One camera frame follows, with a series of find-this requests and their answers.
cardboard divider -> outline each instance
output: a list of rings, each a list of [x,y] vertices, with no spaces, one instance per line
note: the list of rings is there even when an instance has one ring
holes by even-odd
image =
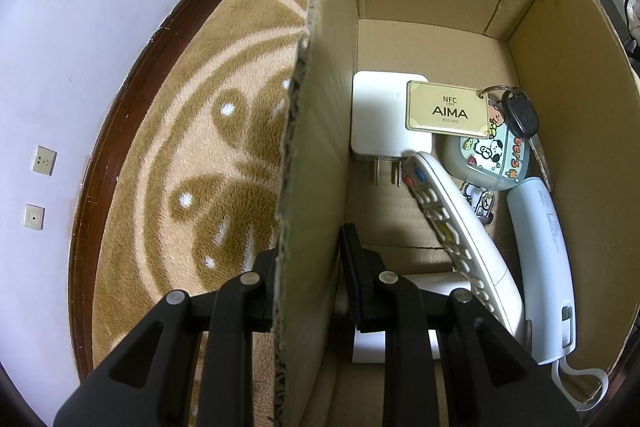
[[[274,296],[279,421],[298,425],[326,346],[344,219],[356,0],[309,0],[312,34],[289,88]]]

wooden baseboard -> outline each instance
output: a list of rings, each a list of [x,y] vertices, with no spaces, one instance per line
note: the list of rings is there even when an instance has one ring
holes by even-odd
[[[69,261],[69,320],[81,381],[94,368],[95,273],[120,169],[167,74],[220,1],[180,1],[133,65],[95,144],[78,201]]]

metal screw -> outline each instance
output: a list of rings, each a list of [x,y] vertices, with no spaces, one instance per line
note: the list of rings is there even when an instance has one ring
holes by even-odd
[[[244,272],[240,276],[240,282],[247,286],[251,286],[252,284],[257,283],[260,280],[260,274],[256,272]]]
[[[166,295],[166,301],[169,304],[180,304],[182,301],[184,301],[184,292],[180,290],[169,292]]]
[[[386,270],[380,272],[380,275],[378,275],[378,279],[380,279],[380,281],[385,284],[395,284],[398,282],[398,274]]]
[[[465,290],[464,288],[458,288],[453,291],[453,296],[457,301],[462,303],[471,302],[471,299],[474,298],[472,293],[469,290]]]

car key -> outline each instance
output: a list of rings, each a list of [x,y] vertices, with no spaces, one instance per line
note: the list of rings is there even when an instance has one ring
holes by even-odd
[[[545,151],[542,149],[540,138],[538,137],[538,114],[536,113],[531,100],[526,93],[517,88],[508,89],[502,95],[502,108],[507,124],[513,134],[518,138],[526,140],[531,146],[533,154],[536,156],[542,178],[545,181],[546,189],[553,192],[553,183],[549,174],[549,166],[546,163]]]

cardboard box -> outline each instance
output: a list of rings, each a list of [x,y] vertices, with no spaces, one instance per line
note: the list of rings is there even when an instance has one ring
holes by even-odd
[[[310,0],[284,140],[274,337],[276,418],[287,426],[379,426],[383,368],[350,363],[336,299],[338,227],[356,223],[389,269],[450,269],[409,191],[376,187],[350,156],[351,80],[359,70],[430,82],[521,86],[540,138],[570,256],[576,368],[611,370],[638,314],[640,103],[618,37],[597,0]],[[506,206],[491,231],[519,278]],[[578,398],[595,389],[573,383]]]

